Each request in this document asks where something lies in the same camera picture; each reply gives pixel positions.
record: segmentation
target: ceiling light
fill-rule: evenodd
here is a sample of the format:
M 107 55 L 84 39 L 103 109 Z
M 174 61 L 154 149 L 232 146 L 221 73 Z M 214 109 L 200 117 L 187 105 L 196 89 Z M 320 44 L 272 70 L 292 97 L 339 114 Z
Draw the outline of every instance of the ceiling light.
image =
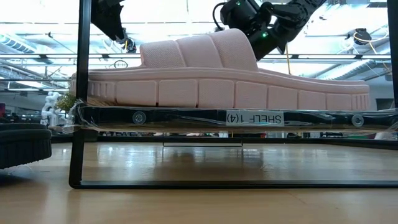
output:
M 20 89 L 6 89 L 9 91 L 38 91 L 38 89 L 33 89 L 33 88 L 20 88 Z
M 110 54 L 111 58 L 140 58 L 140 54 Z
M 355 58 L 356 55 L 299 55 L 298 58 L 316 59 L 347 59 Z
M 102 54 L 90 54 L 89 58 L 103 58 Z
M 363 55 L 362 59 L 391 59 L 391 55 Z
M 69 89 L 44 89 L 43 91 L 69 91 Z
M 77 58 L 75 54 L 47 54 L 47 58 Z
M 284 58 L 287 58 L 287 56 L 286 55 L 266 55 L 263 58 L 284 59 Z
M 30 82 L 30 81 L 17 81 L 16 83 L 31 86 L 31 87 L 36 87 L 36 88 L 43 88 L 43 84 L 38 83 L 38 82 Z
M 40 58 L 40 56 L 31 54 L 0 54 L 0 58 Z

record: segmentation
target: ceiling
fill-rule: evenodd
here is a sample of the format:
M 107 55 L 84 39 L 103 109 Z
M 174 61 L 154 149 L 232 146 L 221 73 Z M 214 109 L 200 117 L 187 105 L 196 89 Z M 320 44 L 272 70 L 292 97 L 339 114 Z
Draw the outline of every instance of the ceiling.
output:
M 314 13 L 306 28 L 289 44 L 290 54 L 375 54 L 369 44 L 356 45 L 352 38 L 345 40 L 347 33 L 356 28 L 367 28 L 372 35 L 373 46 L 378 54 L 389 54 L 387 9 L 372 2 L 383 0 L 352 0 L 359 4 L 325 4 Z M 207 34 L 213 32 L 215 25 L 211 17 L 213 7 L 220 0 L 125 0 L 121 14 L 123 27 L 127 29 L 129 37 L 137 45 L 145 42 L 178 39 L 190 35 Z M 271 0 L 270 2 L 284 3 L 285 0 Z M 77 0 L 13 0 L 0 1 L 0 37 L 7 35 L 13 40 L 25 43 L 33 49 L 35 54 L 76 54 L 78 30 Z M 91 54 L 120 54 L 122 50 L 113 44 L 95 26 L 90 30 Z M 20 54 L 20 52 L 0 44 L 0 54 Z M 32 71 L 31 75 L 20 72 L 11 75 L 22 77 L 67 79 L 75 72 L 76 60 L 52 59 L 53 65 L 48 65 L 32 59 L 7 60 L 17 67 Z M 91 68 L 113 67 L 116 59 L 91 59 Z M 139 56 L 126 60 L 128 65 L 140 64 Z M 323 60 L 291 60 L 290 72 L 313 78 L 325 78 L 328 73 L 341 73 L 342 61 Z M 374 67 L 361 70 L 361 73 L 350 76 L 350 80 L 364 80 L 368 76 L 380 76 L 389 68 L 388 61 L 378 61 Z M 288 73 L 286 60 L 263 60 L 259 67 L 278 72 Z M 7 73 L 0 74 L 3 78 L 10 78 Z M 372 79 L 372 82 L 385 79 Z M 66 88 L 67 83 L 45 83 L 54 88 Z

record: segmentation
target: black object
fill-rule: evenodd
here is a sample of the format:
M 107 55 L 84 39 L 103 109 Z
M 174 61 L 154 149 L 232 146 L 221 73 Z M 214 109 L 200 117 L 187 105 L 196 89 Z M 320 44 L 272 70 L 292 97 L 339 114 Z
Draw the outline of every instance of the black object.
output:
M 241 114 L 252 113 L 252 121 L 242 124 Z M 284 123 L 267 123 L 263 114 L 283 113 Z M 300 111 L 300 110 L 217 110 L 200 108 L 134 108 L 122 106 L 79 105 L 76 123 L 104 129 L 182 129 L 198 131 L 324 131 L 357 129 L 363 131 L 391 130 L 398 123 L 398 111 Z
M 91 22 L 113 41 L 126 40 L 126 30 L 122 28 L 120 13 L 124 0 L 92 0 Z
M 0 124 L 0 169 L 51 157 L 50 139 L 41 124 Z
M 218 4 L 214 7 L 214 9 L 213 9 L 213 13 L 212 13 L 213 21 L 214 21 L 214 23 L 215 23 L 216 26 L 217 26 L 215 32 L 224 30 L 224 28 L 222 28 L 222 27 L 218 24 L 218 22 L 217 22 L 217 20 L 216 20 L 216 9 L 217 9 L 219 6 L 224 6 L 224 5 L 225 5 L 225 2 L 220 2 L 220 3 L 218 3 Z
M 129 64 L 124 60 L 117 60 L 113 63 L 114 68 L 128 68 Z
M 398 1 L 387 1 L 390 49 L 391 49 L 391 69 L 392 84 L 394 86 L 394 106 L 398 109 Z
M 358 45 L 366 45 L 372 40 L 371 35 L 366 31 L 365 28 L 355 29 L 354 43 Z
M 287 133 L 286 138 L 288 138 L 288 139 L 300 139 L 301 136 L 299 136 L 296 133 Z
M 98 134 L 99 132 L 92 129 L 85 130 L 85 142 L 96 142 Z
M 343 138 L 343 133 L 321 132 L 321 138 Z
M 325 1 L 292 0 L 283 5 L 264 2 L 258 6 L 254 0 L 230 0 L 221 8 L 221 21 L 244 32 L 260 60 L 275 48 L 283 54 L 286 44 L 296 38 Z M 277 20 L 269 28 L 272 16 Z
M 124 41 L 123 49 L 125 49 L 126 52 L 130 54 L 137 52 L 136 43 L 131 38 L 126 38 L 126 40 Z
M 387 0 L 389 6 L 389 27 L 391 35 L 392 59 L 396 59 L 398 54 L 398 1 Z M 88 84 L 88 46 L 90 41 L 90 9 L 91 0 L 80 0 L 79 11 L 79 34 L 78 34 L 78 73 L 76 97 L 83 101 L 87 99 Z M 398 71 L 398 60 L 392 60 L 393 71 Z M 398 76 L 394 75 L 394 93 L 396 103 L 398 102 Z M 132 138 L 126 137 L 104 137 L 100 136 L 99 141 L 122 141 Z M 169 138 L 135 138 L 140 141 L 154 141 L 162 139 L 163 142 Z M 182 138 L 173 141 L 192 141 L 203 142 L 212 140 L 220 143 L 240 141 L 241 139 L 226 138 Z M 397 149 L 394 141 L 375 141 L 358 139 L 244 139 L 245 143 L 307 143 L 307 144 L 333 144 L 340 146 L 356 146 Z M 275 180 L 275 181 L 143 181 L 143 182 L 115 182 L 115 181 L 84 181 L 82 180 L 84 154 L 84 131 L 78 131 L 73 135 L 72 157 L 70 163 L 69 184 L 75 189 L 248 189 L 248 188 L 398 188 L 398 181 L 360 181 L 360 180 Z

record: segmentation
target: plastic wrap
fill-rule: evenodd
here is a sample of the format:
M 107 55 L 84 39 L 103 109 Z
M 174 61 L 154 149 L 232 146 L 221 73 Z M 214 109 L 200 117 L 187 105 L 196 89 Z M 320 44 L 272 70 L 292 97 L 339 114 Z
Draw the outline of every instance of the plastic wrap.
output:
M 72 108 L 74 125 L 97 131 L 375 131 L 398 130 L 398 110 L 224 110 L 89 106 Z

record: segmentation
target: metal rod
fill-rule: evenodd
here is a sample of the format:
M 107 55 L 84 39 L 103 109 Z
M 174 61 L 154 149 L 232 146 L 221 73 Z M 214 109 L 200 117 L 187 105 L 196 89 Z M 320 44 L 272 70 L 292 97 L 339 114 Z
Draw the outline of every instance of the metal rod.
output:
M 398 1 L 387 0 L 388 24 L 390 31 L 392 84 L 395 107 L 398 108 Z
M 370 149 L 398 150 L 396 141 L 364 140 L 364 139 L 291 139 L 291 138 L 208 138 L 208 137 L 124 137 L 98 136 L 98 142 L 156 142 L 156 143 L 197 143 L 197 144 L 330 144 L 337 146 L 365 147 Z
M 396 189 L 388 180 L 82 181 L 75 189 Z
M 139 58 L 125 58 L 123 59 L 126 62 L 130 62 L 130 60 L 140 60 Z M 294 59 L 294 58 L 290 58 L 289 59 L 291 63 L 325 63 L 325 64 L 331 64 L 331 63 L 335 63 L 335 64 L 351 64 L 353 62 L 357 62 L 358 59 Z M 286 63 L 286 58 L 264 58 L 261 59 L 259 62 L 260 63 Z M 390 59 L 378 59 L 377 63 L 390 63 Z M 91 67 L 94 66 L 104 66 L 104 67 L 108 67 L 108 66 L 112 66 L 114 63 L 90 63 Z M 71 63 L 53 63 L 51 65 L 46 65 L 46 64 L 35 64 L 35 63 L 30 63 L 30 64 L 25 64 L 26 67 L 29 66 L 36 66 L 36 67 L 59 67 L 59 66 L 64 66 L 64 67 L 75 67 L 76 65 L 74 65 L 72 62 Z
M 59 79 L 57 79 L 57 80 L 49 80 L 49 79 L 46 79 L 46 80 L 38 80 L 38 79 L 27 80 L 27 79 L 12 79 L 12 78 L 0 79 L 0 82 L 19 82 L 19 81 L 24 81 L 24 82 L 70 82 L 71 80 L 59 80 Z
M 292 54 L 291 59 L 298 58 L 300 55 L 310 55 L 310 56 L 323 56 L 321 58 L 308 58 L 308 60 L 317 60 L 317 59 L 340 59 L 340 60 L 350 60 L 352 58 L 345 57 L 345 56 L 367 56 L 367 59 L 379 59 L 379 57 L 374 57 L 374 54 L 341 54 L 342 58 L 336 58 L 336 54 Z M 0 54 L 0 58 L 3 59 L 40 59 L 40 58 L 50 58 L 50 59 L 75 59 L 77 57 L 76 54 Z M 141 58 L 139 53 L 135 54 L 90 54 L 90 59 L 99 59 L 99 58 L 112 58 L 112 59 L 119 59 L 119 58 Z M 281 58 L 279 54 L 269 54 L 263 59 L 278 59 Z
M 366 78 L 363 78 L 362 80 L 367 82 L 367 81 L 370 81 L 370 80 L 375 79 L 375 78 L 384 77 L 385 75 L 388 75 L 388 74 L 389 74 L 389 72 L 383 71 L 383 72 L 378 73 L 378 74 L 370 75 L 370 76 L 368 76 Z
M 61 45 L 62 47 L 68 49 L 68 50 L 69 50 L 70 52 L 72 52 L 73 54 L 76 53 L 76 52 L 72 51 L 70 48 L 68 48 L 67 46 L 63 45 L 61 42 L 55 40 L 54 37 L 52 37 L 50 34 L 49 34 L 49 37 L 50 37 L 52 40 L 54 40 L 56 43 L 58 43 L 59 45 Z
M 55 72 L 59 72 L 60 70 L 61 70 L 61 68 L 62 68 L 62 66 L 60 66 L 56 71 L 54 71 L 53 73 L 51 73 L 51 75 L 47 75 L 47 69 L 48 69 L 48 67 L 46 66 L 45 67 L 45 76 L 46 77 L 51 77 L 52 75 L 54 75 L 55 74 Z
M 76 98 L 87 100 L 88 88 L 88 56 L 90 46 L 91 0 L 80 0 L 78 48 L 77 48 L 77 74 Z M 70 159 L 69 185 L 81 185 L 83 173 L 83 155 L 85 146 L 85 130 L 80 129 L 73 133 L 72 154 Z

